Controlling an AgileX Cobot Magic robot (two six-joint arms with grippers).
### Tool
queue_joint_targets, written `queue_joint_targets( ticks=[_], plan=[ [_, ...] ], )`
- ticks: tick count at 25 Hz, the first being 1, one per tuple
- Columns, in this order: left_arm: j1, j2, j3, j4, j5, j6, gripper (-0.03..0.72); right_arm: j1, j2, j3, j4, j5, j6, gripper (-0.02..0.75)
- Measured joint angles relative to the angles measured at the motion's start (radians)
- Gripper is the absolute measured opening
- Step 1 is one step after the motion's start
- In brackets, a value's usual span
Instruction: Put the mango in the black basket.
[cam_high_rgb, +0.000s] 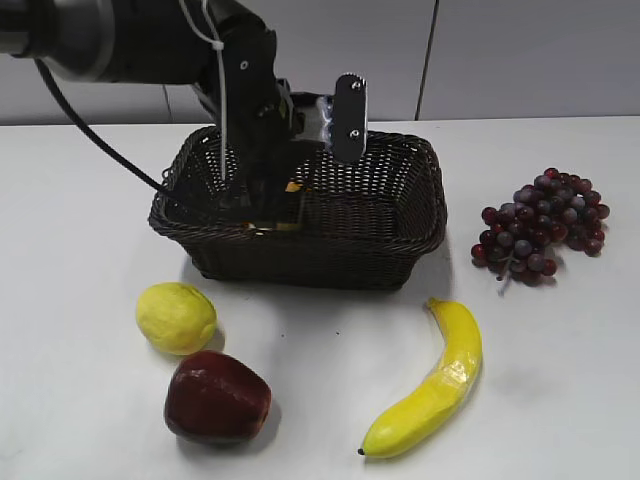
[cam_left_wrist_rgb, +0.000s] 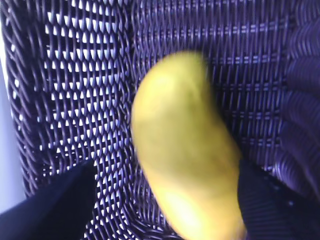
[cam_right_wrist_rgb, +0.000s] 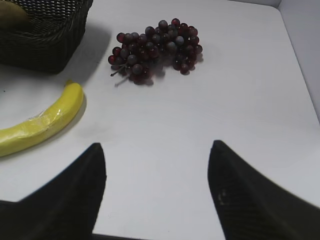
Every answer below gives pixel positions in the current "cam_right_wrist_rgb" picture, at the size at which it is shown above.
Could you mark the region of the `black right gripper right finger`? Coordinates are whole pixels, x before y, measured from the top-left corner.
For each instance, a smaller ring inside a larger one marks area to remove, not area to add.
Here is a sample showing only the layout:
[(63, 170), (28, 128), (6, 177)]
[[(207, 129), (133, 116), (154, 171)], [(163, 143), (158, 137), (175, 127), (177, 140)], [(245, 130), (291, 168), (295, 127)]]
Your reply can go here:
[(272, 182), (215, 140), (207, 179), (227, 240), (318, 240), (320, 209)]

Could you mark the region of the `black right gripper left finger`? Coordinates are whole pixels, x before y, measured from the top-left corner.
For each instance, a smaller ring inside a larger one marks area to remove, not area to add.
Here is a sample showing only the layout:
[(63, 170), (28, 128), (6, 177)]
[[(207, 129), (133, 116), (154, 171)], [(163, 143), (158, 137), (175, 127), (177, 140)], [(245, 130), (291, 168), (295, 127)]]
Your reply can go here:
[(106, 187), (100, 143), (59, 175), (0, 210), (2, 240), (91, 240)]

